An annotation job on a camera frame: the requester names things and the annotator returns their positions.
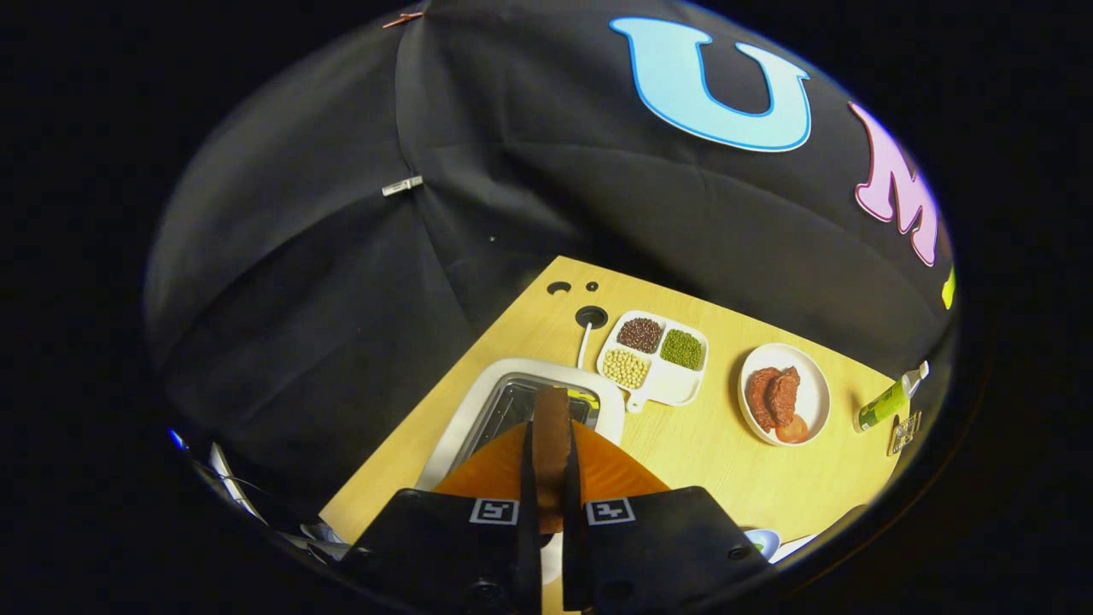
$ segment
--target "white cable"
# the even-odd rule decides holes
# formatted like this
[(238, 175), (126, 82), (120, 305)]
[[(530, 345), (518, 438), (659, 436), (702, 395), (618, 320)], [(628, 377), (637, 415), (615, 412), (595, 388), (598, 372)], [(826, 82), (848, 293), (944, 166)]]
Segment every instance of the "white cable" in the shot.
[(585, 326), (585, 338), (580, 339), (580, 353), (577, 355), (577, 369), (585, 369), (585, 348), (588, 346), (588, 334), (592, 333), (592, 323)]

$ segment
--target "wooden table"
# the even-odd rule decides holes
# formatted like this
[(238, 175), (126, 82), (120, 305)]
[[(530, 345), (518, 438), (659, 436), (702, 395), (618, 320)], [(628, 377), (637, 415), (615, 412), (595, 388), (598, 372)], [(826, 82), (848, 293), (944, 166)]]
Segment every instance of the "wooden table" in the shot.
[[(572, 284), (550, 294), (554, 281)], [(599, 288), (586, 289), (596, 281)], [(883, 489), (897, 457), (886, 457), (891, 422), (865, 434), (854, 412), (892, 386), (877, 371), (802, 338), (719, 305), (566, 257), (557, 257), (482, 335), (418, 407), (322, 509), (320, 517), (355, 542), (398, 489), (412, 487), (474, 379), (506, 357), (574, 365), (584, 334), (574, 316), (599, 305), (608, 324), (592, 331), (583, 368), (630, 310), (653, 312), (706, 335), (709, 358), (697, 398), (683, 407), (646, 402), (627, 414), (622, 448), (669, 487), (704, 487), (742, 528), (768, 528), (783, 541), (819, 534)], [(740, 370), (757, 346), (796, 346), (816, 363), (831, 389), (828, 425), (809, 446), (773, 447), (744, 424)], [(561, 582), (543, 588), (543, 612), (561, 612)]]

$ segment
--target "pink letter m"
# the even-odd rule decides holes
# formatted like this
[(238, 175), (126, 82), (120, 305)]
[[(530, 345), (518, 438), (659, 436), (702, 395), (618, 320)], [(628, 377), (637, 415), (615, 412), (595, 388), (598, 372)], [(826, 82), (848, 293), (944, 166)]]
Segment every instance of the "pink letter m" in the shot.
[(907, 234), (918, 218), (918, 227), (910, 234), (910, 245), (922, 262), (932, 267), (938, 243), (938, 210), (926, 180), (910, 174), (900, 146), (873, 116), (854, 103), (850, 103), (850, 110), (866, 125), (872, 149), (869, 181), (858, 184), (854, 191), (858, 204), (878, 220), (890, 222), (893, 211), (889, 196), (895, 184), (900, 233)]

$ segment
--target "tomato slice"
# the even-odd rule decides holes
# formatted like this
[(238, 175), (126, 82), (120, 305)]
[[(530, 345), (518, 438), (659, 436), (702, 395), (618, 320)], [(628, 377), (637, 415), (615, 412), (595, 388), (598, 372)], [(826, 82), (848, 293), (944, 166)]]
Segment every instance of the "tomato slice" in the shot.
[(778, 426), (774, 429), (778, 440), (787, 445), (799, 445), (809, 438), (809, 426), (804, 425), (804, 419), (794, 415), (794, 421), (789, 425)]

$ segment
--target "small blue bowl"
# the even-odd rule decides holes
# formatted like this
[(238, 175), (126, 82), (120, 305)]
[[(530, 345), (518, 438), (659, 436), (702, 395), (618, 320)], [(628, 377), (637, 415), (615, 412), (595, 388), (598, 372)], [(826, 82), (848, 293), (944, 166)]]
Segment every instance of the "small blue bowl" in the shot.
[(774, 552), (781, 546), (781, 536), (774, 530), (749, 530), (744, 532), (744, 536), (748, 536), (753, 545), (757, 545), (760, 554), (767, 561), (774, 557)]

